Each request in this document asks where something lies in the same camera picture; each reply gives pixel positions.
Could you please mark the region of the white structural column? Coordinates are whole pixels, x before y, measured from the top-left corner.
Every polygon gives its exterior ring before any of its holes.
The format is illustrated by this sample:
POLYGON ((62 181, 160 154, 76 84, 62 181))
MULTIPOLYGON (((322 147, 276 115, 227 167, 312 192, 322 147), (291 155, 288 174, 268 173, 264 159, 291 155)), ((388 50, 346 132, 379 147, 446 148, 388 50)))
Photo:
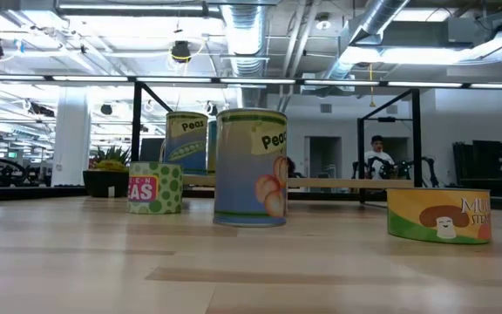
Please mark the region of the white structural column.
POLYGON ((83 87, 59 89, 52 186, 84 184, 83 172, 88 167, 92 126, 87 92, 88 89, 83 87))

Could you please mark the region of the black equipment rack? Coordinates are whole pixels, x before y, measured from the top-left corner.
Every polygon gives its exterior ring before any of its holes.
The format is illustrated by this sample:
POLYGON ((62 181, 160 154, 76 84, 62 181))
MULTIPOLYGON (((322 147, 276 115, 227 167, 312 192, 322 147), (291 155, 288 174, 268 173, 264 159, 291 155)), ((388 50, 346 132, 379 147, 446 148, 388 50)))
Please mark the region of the black equipment rack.
POLYGON ((502 141, 455 142, 452 152, 457 183, 502 185, 502 141))

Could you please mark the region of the short Green Peas can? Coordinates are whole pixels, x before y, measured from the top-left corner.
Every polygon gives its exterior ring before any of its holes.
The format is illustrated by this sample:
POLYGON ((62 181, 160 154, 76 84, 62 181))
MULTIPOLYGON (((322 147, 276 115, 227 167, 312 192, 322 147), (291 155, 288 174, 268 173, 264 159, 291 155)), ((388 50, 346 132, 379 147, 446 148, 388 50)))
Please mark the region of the short Green Peas can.
POLYGON ((136 161, 130 165, 127 212, 138 215, 179 214, 183 171, 179 164, 136 161))

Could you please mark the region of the wooden shelf black metal frame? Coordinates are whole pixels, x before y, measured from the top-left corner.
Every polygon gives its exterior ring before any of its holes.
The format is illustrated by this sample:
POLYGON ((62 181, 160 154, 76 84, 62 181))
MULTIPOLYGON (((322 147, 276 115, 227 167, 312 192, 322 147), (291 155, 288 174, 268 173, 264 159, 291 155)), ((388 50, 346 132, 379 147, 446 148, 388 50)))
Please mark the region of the wooden shelf black metal frame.
MULTIPOLYGON (((133 159, 139 159, 139 133, 140 118, 142 110, 142 93, 146 92, 155 101, 157 101, 165 110, 170 107, 144 82, 136 81, 134 83, 133 96, 133 115, 132 115, 132 149, 133 159)), ((378 107, 366 116, 356 121, 357 152, 358 152, 358 170, 359 174, 355 179, 330 179, 330 178, 290 178, 289 186, 292 188, 356 188, 358 195, 351 196, 352 201, 364 203, 367 200, 366 191, 377 188, 420 188, 424 184, 423 166, 422 166, 422 144, 421 144, 421 100, 418 89, 409 89, 384 105, 378 107), (413 178, 411 180, 371 180, 364 174, 364 122, 371 120, 372 117, 406 97, 411 97, 412 117, 409 121, 412 123, 413 136, 413 178)))

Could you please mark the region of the tall Peas label can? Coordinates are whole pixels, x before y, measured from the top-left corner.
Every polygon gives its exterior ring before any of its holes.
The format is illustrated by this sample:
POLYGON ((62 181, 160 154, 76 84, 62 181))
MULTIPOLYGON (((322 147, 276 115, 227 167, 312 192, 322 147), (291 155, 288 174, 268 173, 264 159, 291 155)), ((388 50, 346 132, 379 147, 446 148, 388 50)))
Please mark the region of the tall Peas label can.
POLYGON ((202 113, 168 113, 162 161, 181 165, 184 174, 205 175, 207 121, 202 113))

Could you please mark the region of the slanted silver ventilation duct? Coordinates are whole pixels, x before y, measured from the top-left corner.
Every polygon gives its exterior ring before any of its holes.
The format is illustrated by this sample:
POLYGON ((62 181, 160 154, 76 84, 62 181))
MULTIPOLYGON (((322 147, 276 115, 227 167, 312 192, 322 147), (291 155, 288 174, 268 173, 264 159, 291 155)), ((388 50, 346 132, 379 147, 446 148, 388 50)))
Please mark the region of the slanted silver ventilation duct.
POLYGON ((339 36, 340 55, 328 67, 323 79, 345 79, 356 61, 352 60, 351 48, 367 40, 367 45, 378 45, 383 32, 410 0, 369 0, 363 14, 347 21, 339 36))

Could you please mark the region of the background black robot arms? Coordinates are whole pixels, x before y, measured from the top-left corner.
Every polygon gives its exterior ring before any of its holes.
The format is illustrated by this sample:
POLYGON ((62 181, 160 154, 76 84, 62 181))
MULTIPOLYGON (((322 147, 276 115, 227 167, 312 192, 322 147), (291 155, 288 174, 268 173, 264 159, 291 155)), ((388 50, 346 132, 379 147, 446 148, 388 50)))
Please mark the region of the background black robot arms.
MULTIPOLYGON (((430 158, 423 156, 422 157, 422 162, 425 162, 427 164, 427 167, 429 168, 430 171, 430 183, 433 188, 438 188, 439 187, 439 180, 436 176, 435 173, 435 161, 430 158)), ((393 166, 390 166, 387 170, 384 170, 382 172, 382 176, 384 180, 394 180, 394 179, 405 179, 405 180, 410 180, 410 170, 414 167, 414 161, 407 161, 403 160, 400 161, 397 165, 394 164, 393 166)))

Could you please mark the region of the small succulent in dark pot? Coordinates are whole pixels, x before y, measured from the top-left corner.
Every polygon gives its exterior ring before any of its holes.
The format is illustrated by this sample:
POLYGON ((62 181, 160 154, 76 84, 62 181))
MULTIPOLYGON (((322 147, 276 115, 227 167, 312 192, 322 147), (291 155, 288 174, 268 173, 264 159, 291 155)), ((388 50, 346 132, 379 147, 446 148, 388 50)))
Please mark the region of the small succulent in dark pot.
POLYGON ((129 148, 109 147, 105 151, 97 147, 89 159, 88 169, 83 172, 86 192, 100 198, 125 197, 128 189, 131 159, 129 148))

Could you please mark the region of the tall Peaches label can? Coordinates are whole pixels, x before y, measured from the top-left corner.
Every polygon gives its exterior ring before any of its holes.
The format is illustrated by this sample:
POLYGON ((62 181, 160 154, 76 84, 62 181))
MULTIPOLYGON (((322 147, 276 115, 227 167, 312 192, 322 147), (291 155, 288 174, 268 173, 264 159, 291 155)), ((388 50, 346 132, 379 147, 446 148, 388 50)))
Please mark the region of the tall Peaches label can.
POLYGON ((214 221, 239 227, 287 222, 287 117, 238 108, 217 115, 214 221))

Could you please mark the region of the person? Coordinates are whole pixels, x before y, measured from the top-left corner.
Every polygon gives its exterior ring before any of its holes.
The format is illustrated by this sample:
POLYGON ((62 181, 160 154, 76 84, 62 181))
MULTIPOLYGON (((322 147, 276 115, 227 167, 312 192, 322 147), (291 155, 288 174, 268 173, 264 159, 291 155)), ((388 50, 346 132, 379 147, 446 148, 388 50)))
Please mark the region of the person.
POLYGON ((383 150, 383 137, 371 138, 371 149, 364 153, 364 174, 367 179, 383 179, 382 172, 394 165, 394 160, 383 150))

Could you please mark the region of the round silver ventilation duct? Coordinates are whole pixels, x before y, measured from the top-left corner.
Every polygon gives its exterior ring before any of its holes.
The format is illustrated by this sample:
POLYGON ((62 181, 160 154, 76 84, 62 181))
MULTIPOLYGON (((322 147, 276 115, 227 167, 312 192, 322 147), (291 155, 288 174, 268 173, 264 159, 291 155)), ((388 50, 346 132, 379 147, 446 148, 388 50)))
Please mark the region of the round silver ventilation duct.
POLYGON ((264 75, 267 9, 260 5, 229 4, 220 7, 226 24, 227 48, 233 76, 237 79, 264 75))

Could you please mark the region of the Mushroom label can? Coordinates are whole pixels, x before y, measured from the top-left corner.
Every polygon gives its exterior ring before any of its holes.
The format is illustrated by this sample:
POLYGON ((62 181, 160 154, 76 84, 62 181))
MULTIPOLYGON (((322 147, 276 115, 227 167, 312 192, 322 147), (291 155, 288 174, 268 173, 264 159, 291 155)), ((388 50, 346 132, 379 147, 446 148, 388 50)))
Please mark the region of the Mushroom label can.
POLYGON ((424 242, 492 241, 490 192, 461 188, 389 188, 387 232, 424 242))

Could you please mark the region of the dark background monitor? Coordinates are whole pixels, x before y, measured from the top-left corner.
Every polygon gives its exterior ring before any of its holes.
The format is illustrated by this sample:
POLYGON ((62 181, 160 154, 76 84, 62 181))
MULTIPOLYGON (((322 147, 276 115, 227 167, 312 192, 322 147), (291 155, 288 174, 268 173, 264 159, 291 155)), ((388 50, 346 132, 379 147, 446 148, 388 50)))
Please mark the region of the dark background monitor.
POLYGON ((141 141, 139 160, 154 162, 159 161, 163 138, 145 138, 141 141))

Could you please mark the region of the tall Carrots label can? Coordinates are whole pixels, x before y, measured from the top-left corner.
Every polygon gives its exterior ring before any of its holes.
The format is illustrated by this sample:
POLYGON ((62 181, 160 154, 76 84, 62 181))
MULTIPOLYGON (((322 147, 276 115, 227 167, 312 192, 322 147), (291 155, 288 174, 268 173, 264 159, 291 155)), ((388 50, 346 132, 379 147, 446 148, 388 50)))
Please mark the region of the tall Carrots label can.
POLYGON ((216 146, 217 146, 217 121, 212 120, 208 123, 207 129, 207 174, 215 174, 216 165, 216 146))

